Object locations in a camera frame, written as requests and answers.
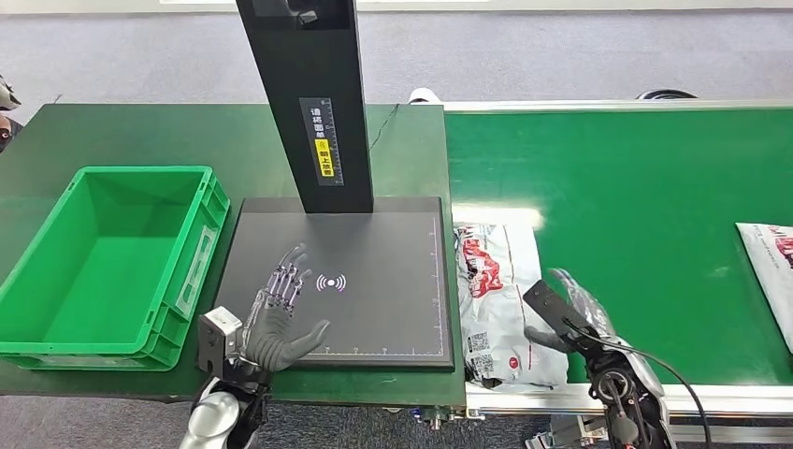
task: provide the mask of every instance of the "red printed logo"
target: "red printed logo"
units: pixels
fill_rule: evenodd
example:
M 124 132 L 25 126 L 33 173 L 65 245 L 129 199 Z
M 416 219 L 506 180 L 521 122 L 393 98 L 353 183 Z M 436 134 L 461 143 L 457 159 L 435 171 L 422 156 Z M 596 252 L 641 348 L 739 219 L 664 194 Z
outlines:
M 463 256 L 469 271 L 470 292 L 473 297 L 482 297 L 490 290 L 498 290 L 503 286 L 498 278 L 498 262 L 479 247 L 478 240 L 463 240 Z

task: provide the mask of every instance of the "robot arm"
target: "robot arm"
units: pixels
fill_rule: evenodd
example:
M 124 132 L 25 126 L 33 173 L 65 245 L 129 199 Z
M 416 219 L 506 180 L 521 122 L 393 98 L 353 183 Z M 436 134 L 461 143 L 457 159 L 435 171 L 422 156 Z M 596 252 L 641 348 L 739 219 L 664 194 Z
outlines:
M 209 373 L 190 415 L 180 449 L 250 447 L 267 421 L 270 378 L 287 369 L 324 341 L 330 325 L 318 323 L 307 335 L 288 341 L 295 300 L 310 270 L 301 244 L 276 266 L 253 302 L 243 325 L 218 307 L 200 318 L 198 366 Z
M 566 271 L 552 272 L 564 284 L 573 305 L 544 281 L 537 282 L 523 300 L 555 334 L 543 334 L 528 327 L 526 336 L 539 344 L 584 357 L 592 384 L 589 394 L 606 406 L 605 420 L 612 448 L 675 449 L 664 390 L 647 361 L 615 335 L 608 314 L 589 292 Z

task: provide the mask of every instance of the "barcode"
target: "barcode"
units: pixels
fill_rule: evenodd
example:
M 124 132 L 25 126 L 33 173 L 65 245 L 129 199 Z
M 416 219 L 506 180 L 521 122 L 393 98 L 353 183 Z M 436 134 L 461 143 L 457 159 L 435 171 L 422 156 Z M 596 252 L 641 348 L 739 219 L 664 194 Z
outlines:
M 469 337 L 469 352 L 483 351 L 490 349 L 490 342 L 487 341 L 487 332 L 480 332 Z
M 490 354 L 477 355 L 472 360 L 473 366 L 483 377 L 487 377 L 487 373 L 493 372 L 493 357 Z

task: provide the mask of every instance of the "plastic package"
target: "plastic package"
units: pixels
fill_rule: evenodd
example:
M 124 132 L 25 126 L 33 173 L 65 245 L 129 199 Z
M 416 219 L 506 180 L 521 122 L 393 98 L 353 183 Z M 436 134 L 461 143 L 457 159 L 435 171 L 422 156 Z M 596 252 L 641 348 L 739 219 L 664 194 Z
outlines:
M 541 278 L 530 227 L 455 224 L 457 287 L 466 364 L 478 382 L 556 387 L 567 382 L 567 356 L 533 344 L 526 326 L 553 332 L 522 300 Z
M 776 324 L 793 354 L 793 227 L 737 223 Z

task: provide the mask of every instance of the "black cable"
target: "black cable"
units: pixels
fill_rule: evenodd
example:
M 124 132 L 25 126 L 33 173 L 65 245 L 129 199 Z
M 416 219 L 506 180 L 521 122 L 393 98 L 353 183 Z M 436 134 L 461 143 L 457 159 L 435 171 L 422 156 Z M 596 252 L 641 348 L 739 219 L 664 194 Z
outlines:
M 636 390 L 633 390 L 633 409 L 636 411 L 636 417 L 639 419 L 639 435 L 642 436 L 642 441 L 646 444 L 646 447 L 653 447 L 650 439 L 647 438 L 647 429 L 644 426 L 644 416 L 642 416 L 642 407 L 639 405 L 639 396 L 636 394 Z
M 584 332 L 582 329 L 580 329 L 576 325 L 574 325 L 572 323 L 572 321 L 570 321 L 567 318 L 564 318 L 563 321 L 564 321 L 565 325 L 569 326 L 571 329 L 575 330 L 580 335 L 582 335 L 584 337 L 587 337 L 588 339 L 590 339 L 592 341 L 596 341 L 596 342 L 602 344 L 603 346 L 609 346 L 609 347 L 614 348 L 614 349 L 619 349 L 621 351 L 628 351 L 629 353 L 633 353 L 633 354 L 636 354 L 636 355 L 641 355 L 642 357 L 645 357 L 645 358 L 649 358 L 650 360 L 653 360 L 658 365 L 660 365 L 661 367 L 663 367 L 664 369 L 669 371 L 671 373 L 671 375 L 673 375 L 675 378 L 677 378 L 677 380 L 681 384 L 683 384 L 685 389 L 688 390 L 688 394 L 691 395 L 692 399 L 694 399 L 694 403 L 697 404 L 697 410 L 699 411 L 699 417 L 702 418 L 702 428 L 705 431 L 705 447 L 708 448 L 708 449 L 712 448 L 713 442 L 712 442 L 712 438 L 711 438 L 711 427 L 708 426 L 708 418 L 707 418 L 707 416 L 705 416 L 705 409 L 702 407 L 702 402 L 699 401 L 699 397 L 697 396 L 697 393 L 694 392 L 694 388 L 692 388 L 691 385 L 688 382 L 686 382 L 685 379 L 683 377 L 681 377 L 680 374 L 677 373 L 677 371 L 674 370 L 674 368 L 672 368 L 668 363 L 664 362 L 660 358 L 655 357 L 654 355 L 647 354 L 644 351 L 640 351 L 640 350 L 635 349 L 635 348 L 631 348 L 631 347 L 628 347 L 628 346 L 623 346 L 621 344 L 611 343 L 609 341 L 605 341 L 605 340 L 601 340 L 601 339 L 599 339 L 597 337 L 593 337 L 593 336 L 589 335 L 588 333 Z
M 389 112 L 388 117 L 385 118 L 385 121 L 380 125 L 380 129 L 377 130 L 377 136 L 372 141 L 372 144 L 369 145 L 369 152 L 374 151 L 374 146 L 377 145 L 377 141 L 380 140 L 380 135 L 382 134 L 382 130 L 385 128 L 388 122 L 391 121 L 391 118 L 394 117 L 394 114 L 397 113 L 397 109 L 399 109 L 398 103 L 396 104 L 396 106 L 394 106 L 393 109 L 391 109 L 391 112 Z

